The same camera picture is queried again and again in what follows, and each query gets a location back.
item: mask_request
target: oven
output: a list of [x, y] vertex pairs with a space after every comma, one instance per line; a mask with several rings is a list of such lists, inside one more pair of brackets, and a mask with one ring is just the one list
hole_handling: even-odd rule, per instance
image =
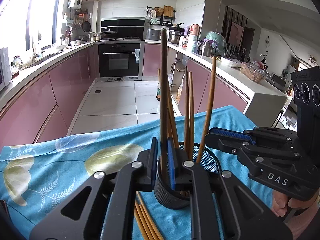
[[102, 81], [142, 80], [144, 41], [100, 41], [99, 78]]

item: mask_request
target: oven window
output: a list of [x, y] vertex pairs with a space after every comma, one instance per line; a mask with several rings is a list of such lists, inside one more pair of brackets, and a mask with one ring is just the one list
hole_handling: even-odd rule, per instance
[[129, 54], [118, 54], [109, 56], [109, 69], [129, 69]]

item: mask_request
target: cutting board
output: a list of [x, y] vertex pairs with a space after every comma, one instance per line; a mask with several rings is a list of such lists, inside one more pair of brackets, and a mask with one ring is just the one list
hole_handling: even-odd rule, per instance
[[163, 7], [163, 16], [173, 17], [173, 7], [165, 5]]

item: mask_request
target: black mesh cup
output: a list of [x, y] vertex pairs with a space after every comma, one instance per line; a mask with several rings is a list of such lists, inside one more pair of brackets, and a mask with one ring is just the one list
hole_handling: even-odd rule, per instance
[[[199, 152], [199, 144], [194, 143], [193, 146], [193, 161], [196, 162], [198, 152]], [[183, 150], [183, 142], [179, 143], [179, 148]], [[206, 171], [211, 171], [215, 173], [221, 172], [221, 166], [218, 158], [210, 151], [208, 148], [204, 148], [202, 159], [200, 165], [205, 168]], [[160, 169], [160, 157], [157, 161], [156, 166], [156, 184], [155, 184], [155, 197], [158, 202], [170, 209], [181, 209], [190, 204], [190, 200], [188, 196], [183, 196], [179, 191], [173, 191], [171, 187], [164, 182], [161, 175]]]

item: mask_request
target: white lettering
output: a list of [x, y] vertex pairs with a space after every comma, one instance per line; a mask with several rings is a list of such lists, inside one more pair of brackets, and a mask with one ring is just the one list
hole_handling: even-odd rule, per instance
[[270, 172], [270, 174], [269, 174], [269, 176], [268, 176], [268, 179], [272, 179], [273, 176], [274, 176], [273, 173]]

